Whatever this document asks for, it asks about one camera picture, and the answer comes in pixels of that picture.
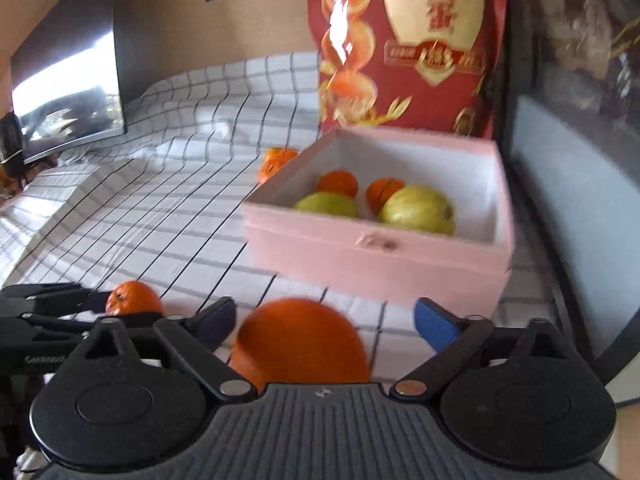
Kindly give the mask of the small mandarin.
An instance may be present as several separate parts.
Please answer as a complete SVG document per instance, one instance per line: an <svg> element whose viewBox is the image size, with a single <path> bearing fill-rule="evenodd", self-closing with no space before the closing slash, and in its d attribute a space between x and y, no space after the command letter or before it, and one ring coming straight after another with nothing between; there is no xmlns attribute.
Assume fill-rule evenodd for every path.
<svg viewBox="0 0 640 480"><path fill-rule="evenodd" d="M265 152L257 176L257 183L264 184L283 166L298 155L295 148L270 148Z"/></svg>
<svg viewBox="0 0 640 480"><path fill-rule="evenodd" d="M366 191L367 204L376 216L383 206L395 194L406 186L406 182L397 178L385 177L373 181Z"/></svg>
<svg viewBox="0 0 640 480"><path fill-rule="evenodd" d="M163 313L162 302L149 285L139 281L126 281L114 288L105 304L107 315Z"/></svg>
<svg viewBox="0 0 640 480"><path fill-rule="evenodd" d="M346 170L334 170L324 174L317 182L317 192L330 192L356 198L359 184L356 177Z"/></svg>

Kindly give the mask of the large orange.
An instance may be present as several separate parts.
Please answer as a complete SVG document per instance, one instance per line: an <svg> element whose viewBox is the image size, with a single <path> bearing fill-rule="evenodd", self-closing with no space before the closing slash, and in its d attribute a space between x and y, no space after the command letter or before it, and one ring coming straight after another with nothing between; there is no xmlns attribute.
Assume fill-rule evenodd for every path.
<svg viewBox="0 0 640 480"><path fill-rule="evenodd" d="M230 366L259 391L271 384L368 382L366 348L352 322L308 298L269 301L235 335Z"/></svg>

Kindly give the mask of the yellow-green guava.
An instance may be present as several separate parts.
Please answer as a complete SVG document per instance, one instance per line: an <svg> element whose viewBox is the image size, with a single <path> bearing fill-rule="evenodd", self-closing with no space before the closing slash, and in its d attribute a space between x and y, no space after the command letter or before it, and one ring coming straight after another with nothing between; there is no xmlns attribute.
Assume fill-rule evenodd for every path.
<svg viewBox="0 0 640 480"><path fill-rule="evenodd" d="M453 236L454 204L444 194L425 185L407 185L381 209L378 221L399 229Z"/></svg>

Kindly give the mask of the small mandarin front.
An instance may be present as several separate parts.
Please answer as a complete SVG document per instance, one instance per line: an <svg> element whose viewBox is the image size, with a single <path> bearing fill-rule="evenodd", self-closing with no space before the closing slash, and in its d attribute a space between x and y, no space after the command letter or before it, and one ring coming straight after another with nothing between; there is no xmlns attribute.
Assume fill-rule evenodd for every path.
<svg viewBox="0 0 640 480"><path fill-rule="evenodd" d="M356 177L346 170L334 170L324 174L317 182L317 192L330 192L356 198L359 184Z"/></svg>

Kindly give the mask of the pink cardboard box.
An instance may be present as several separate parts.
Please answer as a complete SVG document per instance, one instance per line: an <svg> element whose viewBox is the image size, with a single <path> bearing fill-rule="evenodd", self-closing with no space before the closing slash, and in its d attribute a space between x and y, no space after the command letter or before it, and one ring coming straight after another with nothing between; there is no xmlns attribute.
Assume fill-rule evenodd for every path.
<svg viewBox="0 0 640 480"><path fill-rule="evenodd" d="M353 217L300 210L334 170L350 172L363 191L384 179L402 188L381 203L359 193ZM511 274L511 197L491 140L337 129L259 185L241 210L255 266L349 295L401 306L427 297L459 316L488 316Z"/></svg>

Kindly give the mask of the white black grid tablecloth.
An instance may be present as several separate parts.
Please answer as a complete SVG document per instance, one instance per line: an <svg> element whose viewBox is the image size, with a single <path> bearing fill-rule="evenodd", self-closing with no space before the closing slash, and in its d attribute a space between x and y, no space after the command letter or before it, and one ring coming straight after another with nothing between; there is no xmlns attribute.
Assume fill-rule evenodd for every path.
<svg viewBox="0 0 640 480"><path fill-rule="evenodd" d="M194 70L154 86L127 110L128 132L65 152L1 208L3 285L79 283L111 292L149 285L185 318L222 297L239 321L218 356L230 363L247 315L269 301L308 298L352 322L372 382L389 385L434 356L413 308L345 294L255 266L242 203L270 148L298 154L318 141L312 52ZM506 176L514 225L512 269L489 318L523 328L556 322L547 252Z"/></svg>

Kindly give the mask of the small mandarin back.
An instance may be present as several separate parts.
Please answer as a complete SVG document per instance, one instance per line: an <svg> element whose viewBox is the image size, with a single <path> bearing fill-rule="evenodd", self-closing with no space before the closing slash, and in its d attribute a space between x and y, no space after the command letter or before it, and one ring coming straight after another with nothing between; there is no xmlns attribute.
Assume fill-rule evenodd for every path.
<svg viewBox="0 0 640 480"><path fill-rule="evenodd" d="M257 183L264 184L283 166L298 155L295 148L270 148L265 152L257 176Z"/></svg>

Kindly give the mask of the black monitor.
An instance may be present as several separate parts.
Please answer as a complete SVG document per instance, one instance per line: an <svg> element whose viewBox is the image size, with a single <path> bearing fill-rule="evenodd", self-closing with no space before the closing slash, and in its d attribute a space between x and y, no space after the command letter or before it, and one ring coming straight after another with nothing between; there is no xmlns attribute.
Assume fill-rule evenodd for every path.
<svg viewBox="0 0 640 480"><path fill-rule="evenodd" d="M25 162L126 132L115 0L58 0L11 58Z"/></svg>

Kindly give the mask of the red egg gift box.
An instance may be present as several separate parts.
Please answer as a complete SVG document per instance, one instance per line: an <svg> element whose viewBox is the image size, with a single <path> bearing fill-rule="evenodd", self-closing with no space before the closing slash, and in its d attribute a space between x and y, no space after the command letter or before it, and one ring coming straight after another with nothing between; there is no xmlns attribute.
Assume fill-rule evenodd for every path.
<svg viewBox="0 0 640 480"><path fill-rule="evenodd" d="M506 0L307 0L323 131L343 126L491 137L489 84Z"/></svg>

